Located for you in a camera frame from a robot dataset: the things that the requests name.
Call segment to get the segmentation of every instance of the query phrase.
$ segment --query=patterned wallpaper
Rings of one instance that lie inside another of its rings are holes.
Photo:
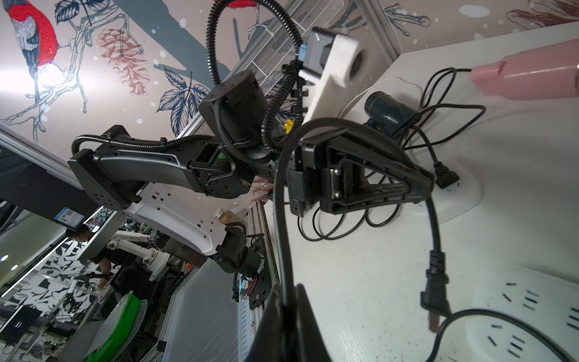
[[[332,28],[375,42],[348,1]],[[74,137],[114,124],[135,138],[174,138],[212,88],[205,31],[213,2],[6,0],[0,122],[63,159]],[[216,46],[222,77],[272,18],[246,0],[223,12]]]
[[[378,0],[403,52],[579,20],[579,0]]]

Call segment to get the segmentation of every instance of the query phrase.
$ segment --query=monitor screen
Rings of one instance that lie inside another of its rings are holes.
[[[0,328],[0,340],[15,345],[40,316],[41,311],[21,305]]]

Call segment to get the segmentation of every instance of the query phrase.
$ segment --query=pink object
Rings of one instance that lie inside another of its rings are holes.
[[[471,80],[487,96],[513,100],[578,97],[579,39],[476,67]]]

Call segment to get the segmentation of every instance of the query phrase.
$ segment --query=white desk surface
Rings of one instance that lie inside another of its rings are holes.
[[[397,76],[425,87],[434,72],[446,67],[472,68],[577,38],[579,23],[571,23],[405,53],[381,79]],[[399,84],[385,82],[373,92],[394,94]],[[441,82],[435,100],[446,84]],[[370,93],[345,118],[366,122],[363,106]],[[419,94],[413,93],[407,96],[417,102]],[[502,266],[524,266],[579,283],[579,98],[486,97],[463,73],[445,103],[488,108],[467,131],[436,147],[439,159],[459,162],[482,190],[476,206],[441,224],[452,310],[469,308],[479,281]],[[437,111],[425,131],[431,141],[439,140],[474,112]],[[432,170],[425,152],[416,157]],[[428,218],[417,216],[417,208],[405,205],[400,216],[382,228],[364,223],[348,237],[317,243],[300,236],[296,217],[287,210],[295,282],[306,287],[333,361],[423,361],[430,354],[434,334],[427,329],[419,295],[426,285],[431,235]],[[275,242],[272,203],[265,209]],[[378,208],[371,218],[383,221],[391,210]],[[304,223],[310,237],[315,235],[313,211]],[[360,215],[348,214],[340,230],[348,230]],[[338,218],[323,215],[323,230],[330,230]],[[458,321],[446,333],[437,361],[475,360],[469,349],[464,323]]]

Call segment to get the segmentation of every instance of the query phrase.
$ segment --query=black cable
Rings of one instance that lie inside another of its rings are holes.
[[[245,224],[240,222],[240,221],[233,221],[230,222],[228,224],[225,224],[225,226],[230,227],[230,226],[240,226],[243,229],[243,235],[245,235],[247,233],[246,229],[245,229]]]
[[[559,348],[547,336],[545,336],[543,333],[539,332],[537,329],[533,328],[532,326],[526,324],[525,322],[523,322],[517,318],[511,317],[509,315],[506,315],[506,314],[503,314],[500,312],[496,312],[494,310],[466,309],[466,310],[461,310],[459,312],[454,313],[449,318],[445,319],[444,322],[442,322],[442,324],[440,325],[440,329],[438,330],[438,333],[436,334],[436,338],[434,339],[433,350],[430,353],[430,356],[428,357],[426,362],[434,362],[434,360],[436,359],[436,356],[438,354],[438,349],[440,348],[440,342],[441,342],[442,336],[444,335],[444,332],[446,331],[446,328],[455,320],[462,318],[462,317],[466,317],[466,316],[489,316],[489,317],[499,318],[499,319],[502,319],[504,321],[507,321],[507,322],[519,327],[520,329],[524,330],[525,332],[529,333],[533,337],[537,338],[542,344],[545,345],[545,347],[547,347],[554,355],[556,355],[559,360],[564,361],[564,362],[572,361],[571,357],[569,355],[567,355],[567,353],[565,351],[563,351],[561,348]]]
[[[416,131],[418,135],[420,135],[420,137],[422,137],[422,139],[424,140],[424,144],[428,148],[428,151],[430,152],[430,156],[433,158],[434,163],[438,163],[438,158],[436,157],[436,153],[434,153],[434,148],[430,143],[430,141],[428,140],[428,137],[426,137],[424,131],[417,126],[412,126],[412,129]]]
[[[236,303],[239,303],[239,288],[237,287],[237,269],[233,273],[233,287],[231,288],[231,292],[233,293],[233,300]]]
[[[217,22],[219,22],[219,17],[225,8],[234,2],[235,0],[217,0],[211,7],[209,12],[209,20],[207,22],[206,31],[206,48],[207,48],[207,64],[209,66],[209,73],[213,84],[221,84],[221,79],[219,77],[219,71],[217,69],[217,55],[215,53],[215,35],[217,33]],[[275,0],[255,0],[255,2],[262,5],[267,10],[271,11],[273,16],[278,18],[281,25],[288,32],[289,37],[294,44],[295,52],[299,53],[299,48],[303,43],[302,36],[299,34],[293,19],[285,11],[283,6],[278,4]]]
[[[428,105],[430,104],[430,101],[433,97],[434,94],[434,90],[436,89],[436,86],[438,86],[438,84],[440,83],[440,81],[446,77],[449,74],[452,74],[452,78],[450,80],[450,82],[448,83],[448,85],[446,86],[445,91],[443,92],[442,96],[440,97],[440,99],[438,100],[438,102],[436,103],[436,105],[440,104],[442,102],[442,100],[444,100],[444,98],[446,97],[446,95],[448,94],[450,87],[452,87],[452,85],[454,84],[454,81],[456,79],[456,73],[457,72],[470,72],[471,69],[468,68],[459,68],[459,69],[455,69],[455,68],[445,68],[442,70],[439,70],[438,72],[436,72],[435,74],[432,75],[432,77],[430,77],[430,79],[428,80],[428,83],[426,83],[426,88],[424,88],[424,92],[422,93],[422,96],[420,98],[420,107],[421,108],[427,108]],[[437,79],[437,81],[434,83],[433,87],[430,89],[430,94],[428,95],[428,100],[426,102],[424,102],[424,99],[426,98],[426,94],[428,93],[428,87],[430,86],[430,83],[433,81],[433,79],[440,73],[445,72],[444,74],[442,74],[440,76],[440,78]],[[430,117],[433,115],[434,110],[436,108],[430,108],[430,113],[422,120],[422,122],[420,122],[420,124],[418,125],[419,127],[422,127],[429,119]],[[406,129],[404,132],[401,133],[401,138],[400,138],[400,144],[402,144],[402,140],[405,138],[404,136],[406,135],[406,132],[408,131],[408,129]],[[404,144],[402,144],[402,147],[404,149],[412,149],[412,148],[405,148],[406,144],[408,144],[408,142],[410,142],[410,140],[412,139],[412,137],[414,137],[414,135],[416,134],[416,130],[414,132],[412,132],[412,134],[408,137],[406,137],[406,141],[404,142]]]
[[[414,115],[410,121],[408,121],[408,123],[406,124],[406,126],[404,127],[403,132],[401,133],[402,135],[406,134],[408,132],[408,130],[414,126],[419,120],[420,117],[427,113],[430,112],[434,109],[438,109],[438,108],[460,108],[460,109],[480,109],[481,111],[479,112],[479,114],[477,114],[474,118],[472,118],[470,121],[468,121],[464,126],[462,126],[461,128],[458,129],[458,131],[454,132],[453,134],[451,134],[450,136],[443,138],[439,141],[436,142],[431,142],[432,146],[436,146],[439,144],[442,144],[444,142],[448,142],[451,139],[455,138],[456,136],[458,136],[462,131],[464,131],[466,128],[468,128],[471,124],[473,124],[474,122],[476,122],[480,117],[482,117],[483,114],[485,114],[486,112],[486,107],[484,105],[479,105],[479,104],[451,104],[451,103],[440,103],[440,104],[435,104],[435,105],[431,105],[428,108],[425,108],[423,110],[421,110],[420,112],[418,112],[416,115]],[[422,144],[422,145],[415,145],[415,146],[408,146],[408,147],[404,147],[404,145],[406,145],[408,143],[408,140],[410,138],[406,138],[406,142],[404,142],[404,144],[402,144],[404,137],[400,137],[400,139],[398,140],[399,145],[402,145],[404,150],[407,151],[409,149],[416,149],[416,148],[423,148],[426,147],[426,144]]]
[[[440,96],[440,98],[438,99],[438,102],[436,104],[440,104],[442,103],[442,101],[444,100],[444,98],[446,97],[446,95],[448,94],[448,92],[450,91],[450,87],[452,87],[452,85],[455,82],[456,79],[456,73],[457,72],[470,72],[472,71],[472,69],[466,69],[466,68],[459,68],[459,69],[455,69],[455,68],[446,68],[446,69],[442,69],[439,70],[438,72],[434,73],[430,79],[428,80],[428,83],[426,83],[426,87],[424,88],[424,92],[422,93],[422,96],[420,98],[420,108],[426,108],[430,105],[430,100],[433,97],[434,94],[434,90],[436,89],[436,86],[438,86],[438,84],[440,83],[440,81],[446,77],[449,74],[452,74],[452,78],[450,79],[450,82],[448,83],[448,85],[446,86],[446,89],[444,90],[444,92],[442,93],[442,95]],[[424,102],[424,98],[426,97],[426,93],[428,92],[428,87],[430,86],[430,83],[433,81],[433,79],[440,73],[442,72],[446,72],[443,75],[440,76],[440,78],[437,79],[436,82],[434,82],[433,87],[430,89],[430,94],[428,95],[428,100],[426,102]],[[430,117],[432,117],[434,113],[434,110],[432,112],[430,112],[423,120],[422,123],[420,124],[419,127],[422,127],[423,124],[426,123],[426,121],[428,121],[430,119]],[[416,132],[414,131],[409,137],[408,140],[412,139],[412,137],[414,137],[414,135],[416,134]]]
[[[284,206],[284,188],[286,170],[290,163],[290,157],[294,149],[298,146],[299,141],[306,133],[321,127],[344,127],[351,131],[363,134],[368,137],[370,141],[386,144],[392,151],[392,157],[409,166],[413,165],[408,155],[400,148],[400,146],[390,137],[380,133],[370,127],[363,126],[345,119],[339,118],[320,118],[305,123],[294,132],[285,147],[281,150],[278,156],[277,172],[273,183],[273,208],[276,226],[276,235],[278,237],[278,249],[280,255],[280,280],[281,293],[284,306],[293,307],[295,303],[295,287],[294,287],[294,271],[292,269],[292,259],[290,250],[290,240],[288,237],[287,223],[285,219]]]
[[[318,211],[320,211],[320,208],[318,207],[318,209],[314,212],[314,216],[312,217],[312,226],[314,227],[314,232],[321,237],[324,240],[338,240],[341,239],[343,237],[348,236],[349,234],[353,233],[354,231],[356,231],[360,225],[362,225],[362,222],[364,221],[364,218],[366,216],[367,211],[364,212],[364,215],[362,215],[362,217],[360,218],[360,220],[354,225],[353,228],[351,228],[350,230],[346,231],[345,233],[338,235],[338,236],[328,236],[328,235],[323,235],[321,232],[318,231],[318,229],[316,228],[316,214],[318,213]]]
[[[343,221],[344,221],[345,218],[346,218],[346,214],[344,213],[344,214],[342,214],[342,217],[340,217],[340,221],[338,221],[338,224],[337,224],[329,233],[325,234],[324,236],[330,236],[330,235],[332,235],[334,232],[336,232],[336,230],[338,230],[338,228],[341,226],[341,224],[343,223]],[[301,219],[301,217],[298,216],[298,230],[299,230],[299,233],[302,234],[302,237],[303,237],[304,239],[306,239],[306,240],[309,241],[309,242],[319,242],[320,240],[323,240],[323,239],[324,239],[323,237],[320,237],[320,238],[318,238],[318,239],[312,239],[312,238],[310,238],[308,235],[306,235],[306,233],[303,231],[302,226],[301,226],[301,224],[300,224],[300,222],[299,222],[300,219]]]
[[[133,140],[133,141],[121,141],[112,140],[105,136],[96,136],[94,134],[83,134],[72,140],[71,150],[72,154],[75,155],[80,151],[80,145],[83,142],[99,142],[102,144],[109,144],[115,146],[121,146],[127,149],[139,149],[143,151],[165,151],[167,149],[183,146],[195,141],[208,141],[214,136],[209,136],[208,134],[191,134],[189,136],[177,138],[171,141],[148,141],[148,140]]]
[[[227,150],[227,152],[231,153],[231,155],[235,158],[242,160],[245,163],[267,163],[272,158],[271,154],[268,153],[264,157],[258,159],[250,159],[246,157],[243,153],[241,153],[234,145],[232,140],[229,138],[229,135],[223,128],[223,124],[221,123],[221,102],[223,102],[223,98],[217,99],[215,103],[213,103],[213,116],[215,117],[215,125],[217,126],[217,132],[219,136],[221,136],[221,141],[223,142],[223,146]]]
[[[380,222],[378,224],[374,224],[370,220],[370,211],[369,210],[367,210],[366,213],[364,214],[364,218],[366,219],[366,224],[368,224],[369,226],[371,226],[373,228],[380,228],[381,226],[384,226],[384,225],[388,224],[389,222],[391,222],[392,220],[394,220],[394,218],[398,214],[398,211],[400,211],[400,204],[396,205],[394,212],[392,212],[392,215],[390,215],[390,217],[388,217],[388,219],[386,219],[385,221]]]
[[[426,199],[426,209],[428,210],[428,218],[430,219],[430,229],[433,235],[433,251],[436,253],[442,252],[440,244],[440,230],[438,229],[438,217],[436,215],[436,208],[432,197]]]
[[[215,36],[217,33],[217,23],[219,22],[219,17],[225,8],[231,4],[234,0],[216,0],[213,6],[211,7],[211,11],[209,13],[209,20],[207,22],[207,31],[206,31],[206,47],[207,47],[207,64],[209,67],[209,73],[211,75],[211,79],[215,85],[221,84],[221,78],[219,77],[219,71],[217,68],[217,56],[215,52]],[[299,48],[301,47],[303,40],[302,37],[296,28],[293,19],[289,16],[289,14],[285,11],[285,9],[278,4],[275,0],[256,0],[257,3],[264,6],[267,10],[271,11],[273,15],[279,19],[281,25],[285,28],[288,32],[289,37],[294,44],[295,53],[299,53]],[[302,68],[302,62],[298,60],[296,56],[295,59],[290,62],[286,68],[282,68],[282,70],[287,70],[286,76],[283,80],[283,83],[270,101],[269,105],[267,106],[266,113],[262,120],[261,126],[261,139],[263,145],[270,151],[279,151],[283,148],[285,142],[288,140],[288,137],[291,133],[297,129],[303,122],[303,109],[302,109],[302,86],[305,84],[303,80],[299,79],[298,72]],[[299,96],[297,97],[296,102],[296,114],[297,117],[294,120],[294,126],[292,127],[291,131],[287,135],[282,135],[279,140],[275,139],[272,136],[273,129],[277,126],[276,116],[277,113],[282,105],[282,103],[286,100],[288,95],[290,94],[294,84],[298,83],[298,93]],[[248,163],[267,163],[270,159],[269,156],[265,156],[258,160],[252,160],[245,157],[241,152],[237,150],[237,148],[233,145],[233,143],[229,140],[227,135],[224,131],[222,131],[223,127],[221,126],[221,130],[219,130],[219,135],[221,136],[225,148],[228,152],[234,155],[236,158],[243,160],[244,162]]]

